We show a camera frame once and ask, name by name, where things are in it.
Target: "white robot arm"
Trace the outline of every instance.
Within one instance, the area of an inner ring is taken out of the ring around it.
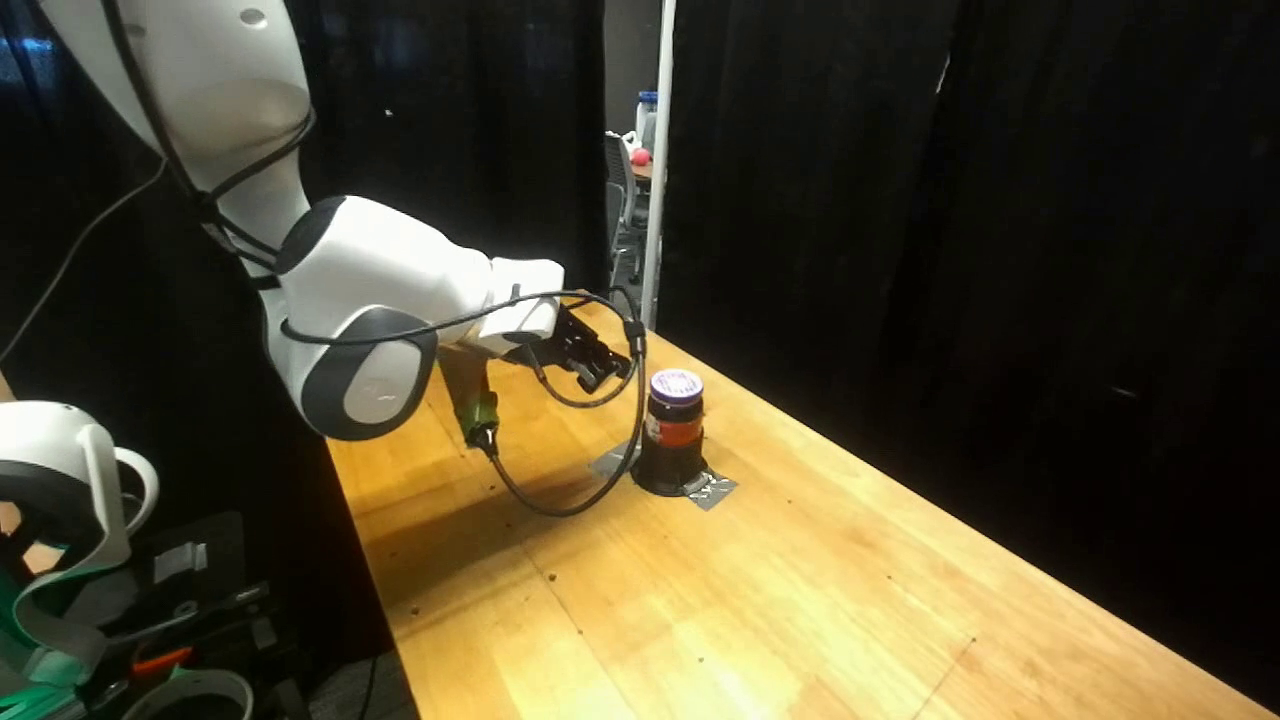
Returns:
[[[556,306],[556,259],[494,259],[390,205],[306,196],[296,148],[312,100],[283,0],[40,8],[125,123],[174,166],[205,228],[241,255],[265,302],[270,355],[322,438],[394,432],[419,403],[435,350],[480,365],[542,339],[585,384],[625,372],[596,344],[575,353],[585,327]]]
[[[140,491],[120,483],[120,465],[133,470]],[[49,614],[46,593],[83,576],[120,568],[128,535],[160,502],[157,470],[115,447],[111,438],[81,409],[52,402],[0,403],[0,548],[52,548],[52,568],[33,568],[33,551],[0,572],[0,696],[33,699],[74,691],[107,653],[107,636],[90,622]]]

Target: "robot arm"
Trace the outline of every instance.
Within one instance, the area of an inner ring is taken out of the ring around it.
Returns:
[[[125,123],[168,159],[205,228],[241,255],[265,302],[270,355],[322,438],[394,432],[419,403],[435,353],[480,365],[508,355],[513,339],[542,339],[582,375],[625,372],[556,306],[559,263],[494,259],[377,200],[306,196],[296,143],[312,100],[283,0],[40,8]]]

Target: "black curtain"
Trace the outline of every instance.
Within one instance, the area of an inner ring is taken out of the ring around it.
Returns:
[[[668,336],[1280,703],[1280,8],[682,4]]]
[[[364,194],[508,255],[604,277],[601,8],[587,0],[296,0],[316,132],[312,200]],[[0,4],[0,344],[74,235],[152,171],[38,4]],[[163,482],[149,535],[235,514],[308,679],[390,650],[324,439],[259,344],[259,306],[163,182],[115,214],[5,365],[69,402]]]

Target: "small cylinder object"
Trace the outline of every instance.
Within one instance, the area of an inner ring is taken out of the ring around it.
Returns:
[[[706,381],[689,367],[652,372],[638,483],[682,497],[706,470]]]
[[[638,93],[638,139],[640,139],[640,148],[652,153],[652,139],[655,139],[655,93],[652,87]]]

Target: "wooden tabletop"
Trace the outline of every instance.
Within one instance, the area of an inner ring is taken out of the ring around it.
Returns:
[[[442,372],[371,445],[334,445],[419,717],[1271,717],[912,497],[716,367],[716,509],[631,482],[585,518],[521,509],[463,447]],[[552,403],[496,367],[506,462],[567,506],[631,395]]]

